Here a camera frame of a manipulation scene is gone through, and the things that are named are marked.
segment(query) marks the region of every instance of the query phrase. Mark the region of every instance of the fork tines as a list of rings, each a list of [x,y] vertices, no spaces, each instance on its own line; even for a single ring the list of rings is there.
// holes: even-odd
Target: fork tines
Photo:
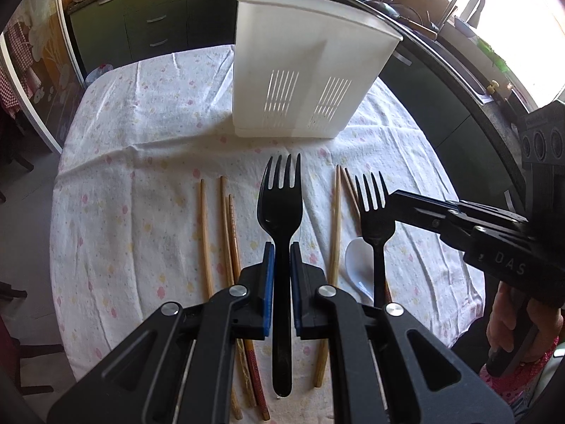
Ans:
[[[386,202],[389,196],[388,190],[386,189],[386,184],[384,179],[382,178],[382,174],[379,171],[379,178],[381,179],[381,185],[382,185],[382,192],[383,192],[383,197],[384,197],[384,201]],[[376,202],[377,202],[377,209],[380,209],[383,207],[382,201],[381,201],[381,195],[379,192],[379,186],[377,184],[377,181],[375,180],[375,176],[373,175],[373,173],[371,172],[371,179],[373,181],[373,188],[375,190],[375,198],[376,198]],[[367,204],[369,206],[369,210],[376,210],[374,205],[373,205],[373,196],[371,194],[371,189],[369,188],[369,182],[367,181],[367,177],[365,176],[365,174],[363,174],[363,182],[365,184],[365,193],[367,195]],[[359,211],[360,212],[366,212],[365,210],[365,201],[363,198],[363,192],[361,190],[361,185],[359,184],[359,179],[357,178],[357,176],[355,176],[355,185],[357,185],[357,198],[359,199]]]
[[[261,192],[264,189],[274,189],[274,188],[300,188],[300,153],[296,156],[296,169],[295,169],[295,184],[291,187],[290,186],[290,163],[292,162],[292,155],[288,155],[286,158],[286,165],[284,169],[284,177],[282,180],[282,186],[280,186],[280,171],[281,171],[281,163],[283,161],[283,156],[279,155],[277,159],[277,163],[275,165],[275,172],[273,174],[273,182],[272,185],[269,187],[270,184],[270,168],[273,164],[273,157],[269,158],[269,162],[267,163],[267,169],[265,170],[265,175],[263,176],[263,181],[261,183]]]

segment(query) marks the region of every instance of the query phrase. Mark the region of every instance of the black plastic fork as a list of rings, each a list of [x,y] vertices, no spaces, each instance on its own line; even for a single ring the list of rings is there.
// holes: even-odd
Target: black plastic fork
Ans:
[[[302,184],[300,180],[300,154],[296,158],[295,185],[290,186],[289,155],[286,159],[282,187],[279,177],[282,156],[275,165],[273,185],[269,188],[270,157],[265,169],[257,219],[275,243],[275,282],[273,289],[273,389],[280,397],[292,391],[292,336],[290,334],[290,239],[302,221]]]
[[[374,208],[371,190],[367,177],[363,175],[365,183],[365,192],[367,195],[367,203],[369,210],[365,210],[365,202],[363,193],[359,184],[359,179],[355,176],[355,184],[357,185],[357,198],[359,199],[359,214],[361,216],[361,235],[366,243],[373,247],[373,263],[374,269],[374,288],[373,288],[373,305],[374,307],[383,307],[386,304],[386,275],[385,275],[385,252],[384,246],[396,230],[394,219],[388,216],[386,207],[382,206],[381,195],[375,176],[371,174],[373,188],[375,189],[375,197],[377,208]],[[388,190],[382,174],[379,172],[381,179],[384,201],[388,200]]]

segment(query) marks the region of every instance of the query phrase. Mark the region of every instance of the red checkered cloth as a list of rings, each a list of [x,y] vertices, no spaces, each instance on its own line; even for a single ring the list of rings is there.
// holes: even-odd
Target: red checkered cloth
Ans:
[[[29,86],[25,72],[33,65],[32,51],[24,35],[23,24],[18,22],[6,29],[5,32],[10,59],[18,70],[20,84],[24,88],[28,98],[33,95],[33,91]],[[20,110],[20,103],[16,95],[12,91],[12,86],[6,77],[5,72],[0,67],[0,104],[2,108],[12,117]]]

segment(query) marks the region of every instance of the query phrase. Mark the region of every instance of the fork handle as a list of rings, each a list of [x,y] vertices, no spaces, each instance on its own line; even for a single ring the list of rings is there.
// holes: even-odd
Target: fork handle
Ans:
[[[373,246],[374,287],[373,306],[384,307],[386,304],[386,275],[384,244]]]
[[[278,243],[275,241],[275,282],[273,292],[273,389],[279,397],[288,397],[290,391],[292,391],[290,240]]]

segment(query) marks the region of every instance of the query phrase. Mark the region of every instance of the chair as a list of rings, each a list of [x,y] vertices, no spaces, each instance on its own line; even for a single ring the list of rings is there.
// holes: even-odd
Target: chair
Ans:
[[[7,164],[16,161],[28,172],[33,171],[33,164],[22,157],[16,149],[16,141],[22,137],[18,125],[2,108],[0,108],[0,160]],[[0,191],[0,203],[6,202],[6,197]]]
[[[8,298],[25,297],[27,294],[22,290],[12,290],[11,286],[0,283],[0,295],[6,294],[2,286],[10,290]],[[22,386],[20,377],[20,360],[22,358],[37,357],[39,355],[55,354],[64,352],[61,344],[22,345],[16,338],[12,338],[2,317],[0,316],[0,365],[5,369],[8,377],[16,385],[22,395],[46,394],[53,392],[50,385]]]

